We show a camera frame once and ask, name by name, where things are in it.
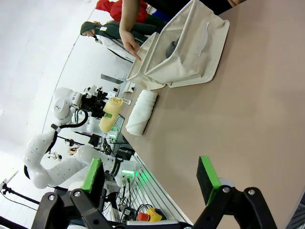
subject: dark clothing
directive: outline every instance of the dark clothing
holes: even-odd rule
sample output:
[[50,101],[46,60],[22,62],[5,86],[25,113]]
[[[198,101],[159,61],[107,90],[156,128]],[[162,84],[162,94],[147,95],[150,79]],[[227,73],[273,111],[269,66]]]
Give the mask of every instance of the dark clothing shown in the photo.
[[[147,37],[145,35],[152,35],[154,32],[160,33],[165,25],[166,23],[165,24],[160,23],[160,26],[155,26],[155,25],[136,22],[130,32],[134,36],[135,41],[138,42],[140,45],[142,45],[147,40]],[[82,35],[86,31],[94,30],[94,35],[95,35],[94,38],[96,40],[97,40],[96,37],[97,35],[107,37],[112,40],[119,40],[121,39],[119,28],[120,28],[120,23],[116,21],[109,22],[104,25],[99,25],[90,21],[86,21],[81,26],[80,34]]]
[[[107,30],[100,30],[100,27],[107,27]],[[97,26],[94,30],[94,34],[107,37],[109,39],[118,40],[121,39],[119,27],[119,22],[110,22],[102,26]],[[135,41],[141,45],[147,40],[147,37],[145,35],[152,35],[154,32],[160,33],[162,29],[163,27],[157,27],[154,25],[136,22],[130,32],[134,36]]]
[[[204,5],[213,10],[214,14],[219,15],[232,6],[227,0],[200,0]],[[173,18],[189,0],[145,0],[146,3]]]
[[168,21],[165,21],[161,18],[158,18],[158,17],[150,15],[150,14],[148,14],[148,16],[145,20],[145,24],[154,25],[154,26],[157,26],[158,28],[164,28],[164,26],[167,24],[167,22]]

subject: beige tabletop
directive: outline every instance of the beige tabletop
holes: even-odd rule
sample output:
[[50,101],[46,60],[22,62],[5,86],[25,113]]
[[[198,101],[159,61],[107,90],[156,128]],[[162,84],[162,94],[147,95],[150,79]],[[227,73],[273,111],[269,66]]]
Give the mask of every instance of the beige tabletop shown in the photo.
[[[204,209],[198,157],[208,155],[238,190],[260,188],[282,229],[305,184],[305,0],[248,0],[221,17],[231,25],[214,80],[155,90],[144,135],[122,132],[193,222]],[[219,228],[238,227],[226,216]]]

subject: red button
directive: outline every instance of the red button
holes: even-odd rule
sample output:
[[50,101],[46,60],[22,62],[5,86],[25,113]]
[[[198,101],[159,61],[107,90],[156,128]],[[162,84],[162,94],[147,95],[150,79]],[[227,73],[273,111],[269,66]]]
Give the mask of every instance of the red button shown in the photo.
[[140,212],[140,213],[138,214],[138,221],[149,221],[149,215]]

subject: human hand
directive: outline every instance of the human hand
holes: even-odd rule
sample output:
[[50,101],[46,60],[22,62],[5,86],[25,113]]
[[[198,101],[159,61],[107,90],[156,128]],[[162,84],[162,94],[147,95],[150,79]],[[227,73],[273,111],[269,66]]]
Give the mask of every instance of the human hand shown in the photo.
[[140,50],[140,46],[137,42],[134,41],[133,35],[126,30],[120,30],[120,37],[123,42],[124,48],[139,61],[142,61],[140,56],[137,54],[137,52]]

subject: person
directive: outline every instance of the person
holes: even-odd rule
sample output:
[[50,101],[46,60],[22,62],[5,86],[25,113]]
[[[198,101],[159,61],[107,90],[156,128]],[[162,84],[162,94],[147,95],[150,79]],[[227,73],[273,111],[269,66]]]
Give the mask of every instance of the person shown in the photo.
[[[122,17],[122,0],[116,2],[109,0],[99,0],[96,4],[97,10],[102,10],[110,13],[110,16],[114,21],[121,21]],[[169,20],[163,20],[153,15],[148,14],[146,11],[147,3],[143,0],[140,0],[139,13],[136,18],[136,22],[145,23],[149,25],[155,25],[157,27],[164,27]]]
[[[214,14],[219,15],[228,9],[236,6],[243,0],[200,0],[204,5],[214,11]],[[189,0],[146,0],[148,4],[156,8],[168,17],[174,17]],[[120,36],[125,49],[130,52],[135,58],[141,61],[137,52],[140,49],[139,44],[134,41],[130,30],[136,21],[140,8],[140,0],[123,0],[122,18],[120,23]]]
[[[133,62],[134,57],[125,50],[121,42],[119,26],[120,23],[115,21],[105,25],[101,25],[97,21],[86,21],[81,26],[80,34],[82,36],[93,37],[96,42],[105,45],[115,55],[129,62]],[[130,33],[137,40],[137,44],[142,45],[147,40],[147,35],[160,32],[162,28],[137,22],[132,26]]]

